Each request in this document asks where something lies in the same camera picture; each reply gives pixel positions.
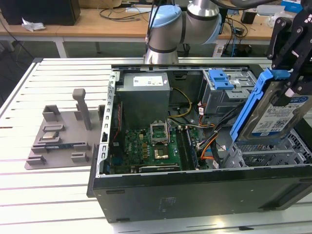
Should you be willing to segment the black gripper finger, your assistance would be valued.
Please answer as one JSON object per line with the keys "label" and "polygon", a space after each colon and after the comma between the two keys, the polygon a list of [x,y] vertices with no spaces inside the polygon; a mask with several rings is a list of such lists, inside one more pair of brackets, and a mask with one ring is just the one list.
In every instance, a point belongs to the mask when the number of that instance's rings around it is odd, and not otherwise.
{"label": "black gripper finger", "polygon": [[289,70],[286,59],[282,59],[279,64],[276,64],[276,62],[281,55],[282,47],[290,37],[292,22],[292,19],[286,17],[278,17],[275,21],[270,44],[267,49],[267,59],[272,61],[272,67],[275,64],[275,69]]}
{"label": "black gripper finger", "polygon": [[289,39],[279,53],[279,65],[287,61],[292,69],[287,83],[280,91],[277,104],[286,105],[295,95],[312,94],[312,75],[304,72],[312,57],[312,26],[293,23]]}

